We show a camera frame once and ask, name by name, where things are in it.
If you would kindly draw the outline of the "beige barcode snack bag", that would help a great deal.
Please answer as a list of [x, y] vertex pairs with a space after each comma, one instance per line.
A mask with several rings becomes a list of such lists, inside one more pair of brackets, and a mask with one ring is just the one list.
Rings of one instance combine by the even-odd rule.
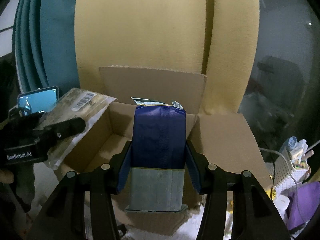
[[60, 142], [49, 150], [48, 160], [45, 162], [46, 166], [57, 170], [65, 157], [71, 153], [115, 100], [114, 97], [80, 88], [72, 88], [61, 97], [55, 103], [54, 108], [40, 119], [37, 128], [44, 129], [46, 126], [81, 118], [85, 122], [84, 130], [75, 135], [67, 136], [65, 139], [63, 138], [66, 134], [65, 128], [61, 132], [55, 132], [61, 134]]

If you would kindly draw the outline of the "blue snack package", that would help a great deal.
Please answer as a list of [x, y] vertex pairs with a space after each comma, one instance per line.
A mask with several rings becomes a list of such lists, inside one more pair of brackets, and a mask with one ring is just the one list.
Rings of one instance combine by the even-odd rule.
[[187, 120], [184, 109], [139, 105], [132, 142], [121, 169], [130, 174], [130, 212], [181, 212]]

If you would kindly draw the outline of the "tablet with blue screen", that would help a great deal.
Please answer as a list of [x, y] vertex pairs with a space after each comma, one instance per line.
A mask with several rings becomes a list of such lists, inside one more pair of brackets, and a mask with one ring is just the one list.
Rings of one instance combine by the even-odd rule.
[[33, 113], [49, 112], [59, 99], [59, 89], [56, 86], [41, 88], [20, 94], [17, 98], [17, 107], [24, 116]]

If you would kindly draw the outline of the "white perforated basket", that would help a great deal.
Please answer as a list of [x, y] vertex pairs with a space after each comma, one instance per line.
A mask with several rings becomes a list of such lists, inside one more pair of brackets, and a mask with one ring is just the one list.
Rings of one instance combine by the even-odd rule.
[[292, 162], [288, 149], [287, 146], [284, 147], [281, 156], [271, 161], [268, 168], [273, 181], [274, 191], [277, 194], [294, 191], [296, 184], [301, 184], [310, 171], [306, 160], [301, 161], [299, 164]]

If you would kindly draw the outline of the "purple cloth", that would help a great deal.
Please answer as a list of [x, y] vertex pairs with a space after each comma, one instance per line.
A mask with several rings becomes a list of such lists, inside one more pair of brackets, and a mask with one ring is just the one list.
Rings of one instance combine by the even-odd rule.
[[319, 221], [319, 181], [303, 184], [297, 192], [291, 192], [288, 198], [290, 203], [285, 213], [289, 231]]

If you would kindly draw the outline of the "brown cardboard box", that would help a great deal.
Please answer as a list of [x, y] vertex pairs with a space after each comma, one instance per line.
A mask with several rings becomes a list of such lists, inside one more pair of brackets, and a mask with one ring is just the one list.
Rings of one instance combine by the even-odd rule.
[[[119, 153], [125, 143], [132, 140], [137, 107], [133, 98], [143, 98], [165, 103], [176, 100], [181, 103], [186, 111], [187, 140], [192, 142], [197, 153], [205, 155], [210, 163], [227, 172], [250, 170], [263, 187], [270, 186], [268, 171], [244, 116], [235, 113], [200, 113], [208, 77], [128, 66], [101, 67], [99, 74], [104, 93], [116, 100], [64, 159], [56, 171], [58, 178], [70, 170], [91, 172]], [[112, 198], [117, 221], [147, 233], [150, 239], [171, 236], [179, 227], [190, 226], [189, 215], [197, 209], [200, 196], [193, 189], [186, 168], [184, 172], [183, 203], [188, 207], [185, 211], [127, 211], [130, 202], [129, 174], [123, 191]]]

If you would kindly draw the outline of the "teal curtain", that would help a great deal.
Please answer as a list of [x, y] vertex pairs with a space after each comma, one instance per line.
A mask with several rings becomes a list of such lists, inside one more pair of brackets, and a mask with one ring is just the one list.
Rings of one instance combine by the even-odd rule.
[[19, 0], [12, 49], [22, 92], [80, 86], [75, 55], [76, 0]]

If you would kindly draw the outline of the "yellow curtain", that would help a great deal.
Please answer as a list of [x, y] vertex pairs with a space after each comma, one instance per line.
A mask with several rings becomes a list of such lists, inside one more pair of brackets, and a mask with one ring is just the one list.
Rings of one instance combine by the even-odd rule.
[[76, 0], [80, 86], [101, 92], [99, 67], [204, 74], [205, 114], [235, 113], [257, 48], [259, 0]]

